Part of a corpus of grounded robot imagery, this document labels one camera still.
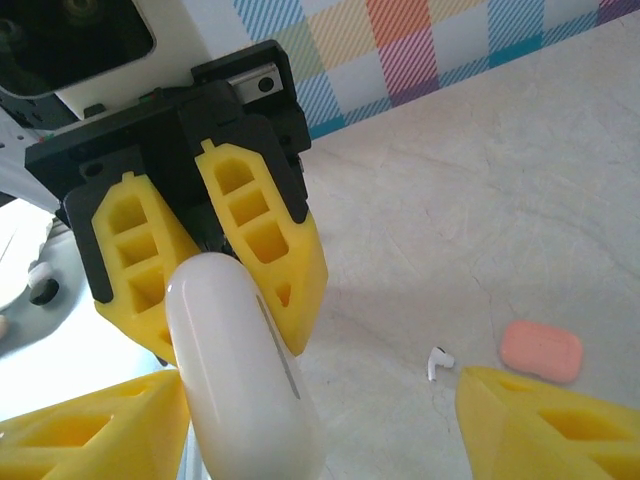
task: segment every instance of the pink case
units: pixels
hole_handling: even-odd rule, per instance
[[[500,346],[507,366],[557,383],[576,379],[582,352],[582,342],[571,332],[528,320],[511,322]]]

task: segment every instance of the white marble table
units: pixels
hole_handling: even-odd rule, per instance
[[[301,358],[323,478],[466,479],[459,368],[506,325],[582,338],[572,390],[640,408],[640,14],[322,138],[330,271]],[[458,367],[429,384],[442,346]]]

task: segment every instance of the earbud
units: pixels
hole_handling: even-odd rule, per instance
[[[436,380],[436,366],[452,368],[455,361],[453,355],[448,354],[440,347],[433,347],[427,361],[427,377],[429,381],[435,382]]]

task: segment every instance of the airpods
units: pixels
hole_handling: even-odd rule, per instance
[[[298,362],[247,269],[221,253],[182,263],[167,321],[204,464],[216,480],[315,480],[324,434]]]
[[[429,381],[435,382],[436,380],[436,366],[452,368],[454,363],[455,358],[453,358],[453,355],[448,354],[440,347],[433,347],[427,361],[427,377]]]

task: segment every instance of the plaid pattern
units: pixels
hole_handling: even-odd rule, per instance
[[[274,38],[289,54],[317,138],[640,9],[640,1],[233,0],[233,6],[252,41]]]

